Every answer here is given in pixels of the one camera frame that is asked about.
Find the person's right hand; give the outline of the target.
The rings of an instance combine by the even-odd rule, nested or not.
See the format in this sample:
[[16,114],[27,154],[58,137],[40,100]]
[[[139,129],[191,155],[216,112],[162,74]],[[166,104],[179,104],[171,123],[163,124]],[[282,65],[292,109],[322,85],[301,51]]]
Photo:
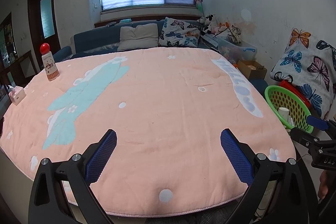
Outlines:
[[331,170],[324,170],[319,177],[318,197],[323,200],[328,194],[329,188],[332,186],[335,179],[335,172]]

